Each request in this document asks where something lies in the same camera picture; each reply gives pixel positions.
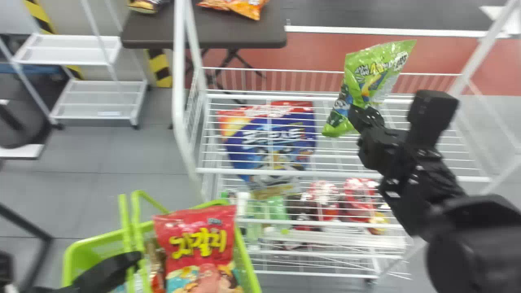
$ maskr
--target white shelf tray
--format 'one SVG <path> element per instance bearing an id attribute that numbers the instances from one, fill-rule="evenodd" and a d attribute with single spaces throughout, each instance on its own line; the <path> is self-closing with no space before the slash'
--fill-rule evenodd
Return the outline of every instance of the white shelf tray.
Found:
<path id="1" fill-rule="evenodd" d="M 7 105 L 9 100 L 0 100 L 0 104 Z M 15 149 L 5 149 L 0 146 L 0 159 L 20 159 L 20 160 L 32 160 L 40 157 L 40 154 L 45 147 L 44 144 L 32 143 L 26 144 Z"/>
<path id="2" fill-rule="evenodd" d="M 197 171 L 199 173 L 216 174 L 245 174 L 245 175 L 278 175 L 278 176 L 320 176 L 320 177 L 366 177 L 379 179 L 381 175 L 363 167 L 358 158 L 359 135 L 344 135 L 338 138 L 325 137 L 321 134 L 333 107 L 336 96 L 313 95 L 308 96 L 275 96 L 275 95 L 244 95 L 221 94 L 210 91 L 208 117 L 205 120 L 201 137 L 202 152 L 199 154 Z M 230 99 L 245 99 L 248 105 L 267 104 L 273 100 L 313 101 L 314 115 L 309 119 L 315 122 L 316 149 L 309 156 L 309 162 L 303 163 L 305 170 L 263 170 L 237 169 L 230 162 L 226 145 L 220 134 L 218 112 L 224 109 L 234 109 L 238 106 Z M 382 106 L 382 115 L 387 126 L 397 129 L 408 129 L 406 120 L 411 99 L 386 99 Z M 444 156 L 447 166 L 462 182 L 490 182 L 490 177 L 484 173 L 475 160 L 465 137 L 458 129 L 450 127 L 444 131 L 438 141 L 438 150 Z"/>
<path id="3" fill-rule="evenodd" d="M 84 81 L 71 79 L 51 116 L 55 119 L 134 119 L 139 115 L 145 81 Z"/>
<path id="4" fill-rule="evenodd" d="M 113 64 L 121 50 L 118 36 L 101 37 Z M 21 64 L 108 65 L 94 35 L 32 34 L 13 60 Z"/>

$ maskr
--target gray wall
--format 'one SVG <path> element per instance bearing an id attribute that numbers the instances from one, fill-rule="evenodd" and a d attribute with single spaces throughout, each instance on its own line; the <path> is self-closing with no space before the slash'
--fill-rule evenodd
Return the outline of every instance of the gray wall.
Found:
<path id="1" fill-rule="evenodd" d="M 102 35 L 119 35 L 116 25 L 107 10 L 104 0 L 88 0 L 96 20 L 98 29 Z M 128 16 L 127 0 L 109 0 L 115 7 L 119 20 L 124 25 Z M 41 4 L 59 34 L 94 34 L 80 1 L 71 0 L 41 0 Z M 154 84 L 152 75 L 148 68 L 143 50 L 134 50 L 142 68 Z M 131 59 L 131 50 L 123 49 L 116 63 L 116 71 L 118 78 L 121 80 L 138 80 L 140 79 L 139 71 Z M 83 74 L 86 79 L 90 80 L 108 80 L 110 76 L 107 68 L 104 66 L 82 66 Z"/>

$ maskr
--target blue snack bag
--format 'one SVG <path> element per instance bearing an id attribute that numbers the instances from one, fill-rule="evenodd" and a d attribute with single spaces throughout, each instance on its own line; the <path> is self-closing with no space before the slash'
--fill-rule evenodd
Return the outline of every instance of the blue snack bag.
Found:
<path id="1" fill-rule="evenodd" d="M 316 146 L 313 103 L 274 101 L 218 112 L 234 168 L 304 171 Z M 239 175 L 254 199 L 299 192 L 296 176 Z"/>

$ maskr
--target white wire shelf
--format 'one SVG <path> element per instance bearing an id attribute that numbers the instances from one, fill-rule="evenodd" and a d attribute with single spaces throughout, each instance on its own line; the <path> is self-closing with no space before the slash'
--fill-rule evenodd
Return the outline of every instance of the white wire shelf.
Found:
<path id="1" fill-rule="evenodd" d="M 273 175 L 273 176 L 321 176 L 321 177 L 365 177 L 379 179 L 381 175 L 373 170 L 365 169 L 358 158 L 358 134 L 344 135 L 339 138 L 324 137 L 321 134 L 323 125 L 332 109 L 337 94 L 306 93 L 306 95 L 274 94 L 224 94 L 208 93 L 208 109 L 205 124 L 203 126 L 201 142 L 201 153 L 197 171 L 200 173 L 218 174 L 242 174 L 242 175 Z M 406 120 L 411 95 L 396 95 L 395 99 L 385 99 L 382 105 L 382 115 L 386 119 L 387 127 L 396 129 L 408 129 Z M 311 133 L 316 135 L 316 149 L 313 154 L 307 155 L 309 161 L 302 163 L 305 170 L 264 170 L 264 169 L 237 169 L 233 168 L 229 158 L 226 145 L 220 133 L 220 122 L 218 121 L 220 110 L 233 109 L 238 106 L 230 99 L 246 100 L 247 104 L 268 104 L 274 100 L 296 100 L 313 101 L 314 115 L 309 119 L 315 123 L 315 130 Z M 246 117 L 254 117 L 249 111 Z M 267 138 L 266 144 L 253 145 L 254 147 L 268 147 L 278 138 Z M 447 166 L 458 176 L 462 182 L 489 182 L 490 177 L 479 167 L 469 149 L 465 138 L 456 128 L 449 128 L 443 132 L 438 145 L 438 150 L 444 156 Z M 271 156 L 271 166 L 274 164 L 274 156 Z"/>
<path id="2" fill-rule="evenodd" d="M 317 178 L 302 178 L 300 191 L 305 191 Z M 330 180 L 342 193 L 345 179 Z M 218 175 L 218 190 L 248 191 L 242 179 L 234 175 Z M 391 263 L 402 261 L 404 253 L 413 245 L 413 240 L 398 224 L 394 215 L 385 207 L 383 198 L 368 189 L 365 194 L 354 195 L 356 198 L 374 203 L 372 209 L 354 209 L 352 207 L 335 208 L 337 214 L 334 221 L 327 219 L 323 213 L 327 207 L 320 202 L 308 200 L 305 209 L 312 221 L 296 220 L 301 215 L 298 199 L 286 197 L 284 205 L 286 214 L 271 213 L 266 202 L 248 200 L 249 209 L 235 220 L 239 226 L 255 229 L 254 225 L 263 227 L 264 231 L 258 239 L 246 233 L 244 240 L 250 258 L 259 274 L 309 275 L 351 278 L 378 278 L 382 270 Z M 386 219 L 385 224 L 354 221 L 363 216 L 341 215 L 341 212 L 357 210 L 368 216 L 379 216 Z M 308 227 L 299 230 L 297 227 Z M 373 235 L 370 228 L 379 228 L 382 235 Z M 400 264 L 391 272 L 400 278 L 409 278 L 406 264 Z"/>
<path id="3" fill-rule="evenodd" d="M 55 119 L 135 119 L 146 81 L 84 81 L 71 79 L 51 112 Z"/>
<path id="4" fill-rule="evenodd" d="M 121 50 L 118 36 L 101 36 L 109 63 Z M 108 65 L 98 38 L 94 35 L 32 34 L 16 52 L 13 61 L 42 65 Z"/>

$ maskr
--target yellow black striped pillar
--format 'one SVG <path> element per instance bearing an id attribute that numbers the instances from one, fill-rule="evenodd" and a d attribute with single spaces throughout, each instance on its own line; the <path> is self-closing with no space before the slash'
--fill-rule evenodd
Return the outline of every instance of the yellow black striped pillar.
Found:
<path id="1" fill-rule="evenodd" d="M 23 3 L 29 10 L 29 13 L 32 15 L 34 20 L 36 20 L 38 23 L 42 33 L 56 34 L 56 30 L 54 29 L 49 16 L 47 16 L 47 13 L 45 13 L 45 10 L 43 10 L 42 6 L 40 5 L 39 0 L 23 0 Z M 80 71 L 80 67 L 76 65 L 69 65 L 67 68 L 75 78 L 83 79 L 83 74 Z"/>
<path id="2" fill-rule="evenodd" d="M 163 50 L 145 50 L 150 70 L 156 80 L 158 88 L 172 87 L 172 74 L 168 66 L 168 59 Z"/>

